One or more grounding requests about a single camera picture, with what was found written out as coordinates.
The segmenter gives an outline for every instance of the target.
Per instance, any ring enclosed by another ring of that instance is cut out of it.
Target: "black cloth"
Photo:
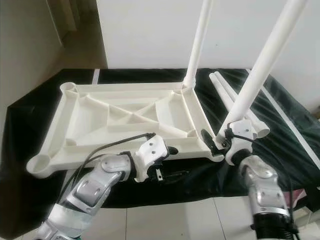
[[[216,70],[199,69],[195,87],[215,133],[228,113],[209,79],[209,73]],[[244,69],[218,70],[236,92],[239,92],[248,76]],[[66,171],[55,172],[45,179],[36,179],[26,171],[26,164],[39,152],[46,137],[61,97],[59,86],[65,82],[91,84],[93,73],[92,69],[64,69],[8,107],[0,167],[1,237],[13,239],[38,227],[48,217],[60,193]],[[185,69],[103,69],[98,83],[179,82],[185,74]],[[320,123],[271,76],[265,87],[320,157]],[[282,160],[290,174],[293,188],[314,189],[319,186],[320,170],[262,92],[251,109],[271,129],[268,136],[256,141]],[[267,150],[255,143],[252,146],[255,154],[276,169],[279,184],[287,191],[288,180],[281,165]],[[163,183],[149,179],[143,183],[126,181],[116,184],[103,206],[129,208],[189,202],[208,197],[247,195],[247,190],[238,178],[237,168],[224,161],[215,163],[206,158],[164,161],[162,174],[166,178]]]

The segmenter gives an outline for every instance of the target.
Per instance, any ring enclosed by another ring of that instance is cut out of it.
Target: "white plastic part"
[[[216,143],[224,141],[225,129],[229,123],[241,120],[248,112],[292,32],[306,2],[307,0],[288,0],[285,4],[231,111],[226,116],[216,139],[214,139]]]
[[[233,134],[242,136],[248,139],[253,139],[253,134],[251,132],[252,125],[250,120],[239,120],[230,123],[229,127],[232,129]],[[225,160],[229,165],[235,165],[232,162],[232,157],[235,153],[240,150],[247,149],[250,153],[252,153],[252,143],[247,140],[243,140],[240,138],[233,137],[231,139],[231,147],[225,155]]]
[[[232,99],[232,103],[237,99],[238,94],[235,90],[229,85],[229,83],[225,80],[225,78],[220,74],[220,72],[214,72],[216,78],[221,83],[227,94]],[[244,117],[251,121],[253,128],[257,133],[257,138],[261,139],[267,136],[270,133],[270,128],[265,124],[264,121],[261,121],[249,108]]]
[[[156,133],[178,149],[167,159],[212,157],[201,130],[214,133],[193,88],[182,82],[76,85],[64,83],[62,96],[38,155],[26,169],[37,178],[78,168],[96,148],[143,133]],[[145,138],[99,151],[99,154],[136,152]],[[87,167],[93,167],[94,161]]]
[[[48,221],[68,236],[77,237],[91,225],[93,216],[59,204],[53,205]]]
[[[183,80],[183,86],[194,88],[196,86],[196,73],[199,65],[201,50],[205,41],[210,13],[214,0],[203,0],[201,13],[196,28],[188,69]]]
[[[136,182],[143,182],[148,178],[147,171],[156,160],[168,155],[168,150],[162,137],[156,135],[141,145],[135,152],[133,161],[136,167]]]
[[[214,85],[217,93],[219,94],[225,108],[228,111],[230,111],[233,104],[234,104],[234,101],[231,99],[231,97],[227,93],[226,89],[222,86],[221,82],[218,80],[218,77],[214,73],[210,73],[209,78],[210,78],[212,84]],[[253,126],[251,127],[251,132],[253,135],[253,139],[255,140],[258,137],[258,134]]]

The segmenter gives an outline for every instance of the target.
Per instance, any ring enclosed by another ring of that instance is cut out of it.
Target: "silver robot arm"
[[[80,239],[113,185],[129,178],[143,182],[148,178],[149,167],[168,156],[168,148],[158,135],[142,144],[133,154],[102,156],[94,169],[80,179],[62,203],[53,206],[34,240]]]
[[[225,159],[239,166],[240,179],[248,189],[253,224],[258,240],[293,240],[297,234],[284,194],[278,185],[278,174],[259,156],[252,155],[251,123],[239,120],[229,124]]]

